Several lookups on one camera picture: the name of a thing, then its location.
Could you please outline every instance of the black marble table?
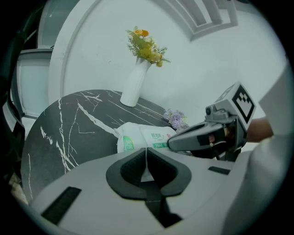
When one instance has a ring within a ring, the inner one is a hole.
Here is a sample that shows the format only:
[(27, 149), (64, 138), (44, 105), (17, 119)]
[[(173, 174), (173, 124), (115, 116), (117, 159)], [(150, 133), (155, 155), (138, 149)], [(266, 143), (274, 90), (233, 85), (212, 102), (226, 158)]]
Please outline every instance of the black marble table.
[(119, 135), (114, 129), (122, 124), (170, 126), (162, 117), (162, 107), (139, 98), (132, 108), (120, 103), (120, 97), (121, 92), (85, 90), (42, 112), (23, 149), (21, 173), (28, 202), (74, 167), (117, 153)]

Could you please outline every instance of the round table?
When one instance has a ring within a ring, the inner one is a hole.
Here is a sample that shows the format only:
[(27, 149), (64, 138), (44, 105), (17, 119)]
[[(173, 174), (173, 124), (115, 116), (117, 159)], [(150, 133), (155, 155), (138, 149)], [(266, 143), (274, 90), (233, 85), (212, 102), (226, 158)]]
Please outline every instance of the round table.
[(122, 124), (171, 126), (162, 117), (162, 107), (142, 98), (128, 107), (120, 97), (121, 92), (112, 90), (85, 90), (42, 112), (23, 149), (21, 173), (28, 201), (76, 166), (117, 153), (119, 135), (114, 129)]

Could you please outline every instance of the person's arm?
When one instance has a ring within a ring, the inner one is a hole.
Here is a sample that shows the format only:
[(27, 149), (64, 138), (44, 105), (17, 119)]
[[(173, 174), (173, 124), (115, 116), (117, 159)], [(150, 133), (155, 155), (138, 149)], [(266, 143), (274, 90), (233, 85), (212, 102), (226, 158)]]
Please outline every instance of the person's arm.
[(247, 142), (258, 143), (273, 135), (267, 118), (253, 119), (248, 128)]

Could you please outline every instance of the white wall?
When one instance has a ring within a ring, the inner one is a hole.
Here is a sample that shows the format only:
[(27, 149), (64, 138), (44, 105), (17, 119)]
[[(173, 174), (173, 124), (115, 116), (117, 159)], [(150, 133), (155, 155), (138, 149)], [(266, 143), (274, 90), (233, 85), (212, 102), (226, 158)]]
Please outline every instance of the white wall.
[[(221, 11), (227, 20), (225, 10)], [(65, 70), (65, 95), (86, 89), (122, 91), (136, 59), (128, 51), (126, 29), (146, 29), (167, 46), (172, 63), (152, 66), (141, 96), (183, 111), (188, 124), (204, 119), (204, 108), (240, 80), (257, 103), (278, 78), (285, 53), (260, 16), (238, 11), (239, 26), (190, 43), (172, 19), (148, 0), (102, 0), (75, 38)], [(255, 117), (264, 113), (257, 108)]]

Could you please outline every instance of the white vase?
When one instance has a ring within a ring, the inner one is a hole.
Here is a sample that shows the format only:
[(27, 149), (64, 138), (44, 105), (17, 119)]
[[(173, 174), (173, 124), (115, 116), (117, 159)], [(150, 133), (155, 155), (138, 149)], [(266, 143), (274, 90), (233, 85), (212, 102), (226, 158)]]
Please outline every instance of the white vase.
[(130, 74), (128, 80), (124, 85), (123, 94), (120, 102), (129, 107), (135, 107), (142, 88), (145, 74), (150, 68), (151, 63), (145, 59), (137, 58), (136, 66)]

